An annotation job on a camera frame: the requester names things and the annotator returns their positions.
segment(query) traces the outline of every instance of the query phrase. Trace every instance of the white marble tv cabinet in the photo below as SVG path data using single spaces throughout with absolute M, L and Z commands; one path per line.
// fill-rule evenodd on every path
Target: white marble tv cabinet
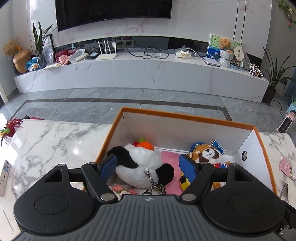
M 266 78 L 253 77 L 248 71 L 210 66 L 202 58 L 180 60 L 170 54 L 166 59 L 143 59 L 129 53 L 118 53 L 111 60 L 82 60 L 28 72 L 15 77 L 15 82 L 20 93 L 72 88 L 148 88 L 212 94 L 258 103 L 268 86 Z

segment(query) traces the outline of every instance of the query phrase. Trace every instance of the painting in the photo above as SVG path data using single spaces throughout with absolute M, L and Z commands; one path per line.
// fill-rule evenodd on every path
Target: painting
M 216 60 L 220 59 L 220 46 L 221 46 L 221 43 L 220 43 L 220 40 L 222 38 L 225 38 L 223 36 L 219 36 L 219 35 L 216 35 L 216 34 L 211 34 L 210 36 L 210 41 L 209 41 L 209 46 L 207 48 L 207 57 L 208 58 L 214 58 Z M 227 49 L 229 50 L 234 50 L 235 47 L 242 47 L 242 43 L 241 42 L 238 42 L 238 41 L 235 41 L 233 39 L 230 39 L 230 47 L 228 47 Z

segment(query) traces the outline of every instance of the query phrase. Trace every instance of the marble countertop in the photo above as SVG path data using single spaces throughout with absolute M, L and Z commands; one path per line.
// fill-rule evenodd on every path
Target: marble countertop
M 286 157 L 292 168 L 296 168 L 296 148 L 287 133 L 260 133 L 260 137 L 264 143 L 274 180 L 276 183 L 277 195 L 281 194 L 285 183 L 288 185 L 288 197 L 285 193 L 282 197 L 284 201 L 296 208 L 296 180 L 293 181 L 279 170 L 281 157 Z
M 79 168 L 94 161 L 111 125 L 61 121 L 25 120 L 8 146 L 0 148 L 0 165 L 5 159 L 11 169 L 4 197 L 0 196 L 0 240 L 14 239 L 20 230 L 13 205 L 40 177 L 65 163 Z M 82 188 L 82 184 L 72 183 Z

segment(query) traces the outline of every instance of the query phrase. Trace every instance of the curved tv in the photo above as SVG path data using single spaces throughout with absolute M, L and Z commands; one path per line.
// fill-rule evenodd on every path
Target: curved tv
M 172 0 L 56 0 L 58 31 L 118 18 L 171 18 Z

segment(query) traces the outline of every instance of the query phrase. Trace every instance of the white box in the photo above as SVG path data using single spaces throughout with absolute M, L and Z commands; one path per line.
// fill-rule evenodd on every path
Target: white box
M 8 174 L 10 171 L 10 163 L 5 160 L 2 171 L 1 171 L 1 176 L 0 176 L 0 195 L 4 196 L 5 193 L 5 188 L 6 188 L 6 182 L 8 179 Z
M 96 162 L 114 146 L 125 146 L 144 137 L 155 149 L 188 153 L 193 143 L 218 140 L 224 156 L 231 158 L 276 194 L 271 165 L 253 125 L 226 120 L 123 107 L 115 119 Z M 242 153 L 247 152 L 247 159 Z

